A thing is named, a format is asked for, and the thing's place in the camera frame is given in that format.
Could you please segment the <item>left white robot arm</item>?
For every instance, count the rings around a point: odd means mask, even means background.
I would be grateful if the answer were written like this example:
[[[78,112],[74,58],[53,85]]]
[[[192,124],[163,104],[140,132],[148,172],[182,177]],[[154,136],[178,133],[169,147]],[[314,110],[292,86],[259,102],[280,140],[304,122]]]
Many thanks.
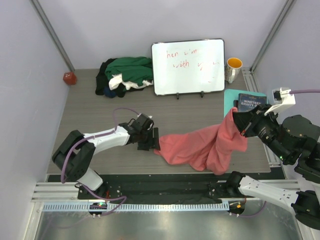
[[[150,116],[143,113],[113,129],[96,133],[71,131],[52,156],[52,162],[61,170],[60,181],[77,182],[93,198],[107,196],[108,185],[90,168],[94,155],[114,147],[137,144],[138,150],[160,150],[159,129]]]

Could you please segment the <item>white dry-erase board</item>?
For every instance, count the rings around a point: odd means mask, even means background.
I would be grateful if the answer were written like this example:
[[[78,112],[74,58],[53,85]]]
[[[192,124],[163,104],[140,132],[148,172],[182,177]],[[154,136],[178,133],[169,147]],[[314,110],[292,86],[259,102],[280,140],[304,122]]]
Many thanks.
[[[151,46],[157,96],[219,92],[225,88],[225,42],[221,38],[157,42]]]

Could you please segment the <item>pink t shirt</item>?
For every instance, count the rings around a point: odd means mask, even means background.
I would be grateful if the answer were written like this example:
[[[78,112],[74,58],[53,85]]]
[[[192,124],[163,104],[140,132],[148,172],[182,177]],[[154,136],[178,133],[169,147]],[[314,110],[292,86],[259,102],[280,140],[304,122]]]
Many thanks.
[[[167,134],[159,138],[159,150],[153,152],[170,165],[190,165],[196,171],[215,175],[227,172],[234,151],[245,152],[248,140],[237,129],[232,107],[222,123],[185,134]]]

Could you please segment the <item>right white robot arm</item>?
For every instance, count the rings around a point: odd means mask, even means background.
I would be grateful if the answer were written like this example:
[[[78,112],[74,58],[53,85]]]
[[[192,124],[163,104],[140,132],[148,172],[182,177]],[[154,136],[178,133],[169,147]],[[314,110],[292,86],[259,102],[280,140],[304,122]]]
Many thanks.
[[[277,122],[278,113],[270,104],[247,112],[233,113],[235,126],[243,137],[257,137],[280,160],[285,177],[300,175],[311,184],[320,183],[320,128],[297,114]],[[288,190],[263,183],[233,171],[226,181],[226,193],[255,197],[292,214],[303,225],[319,230],[320,195],[315,190]]]

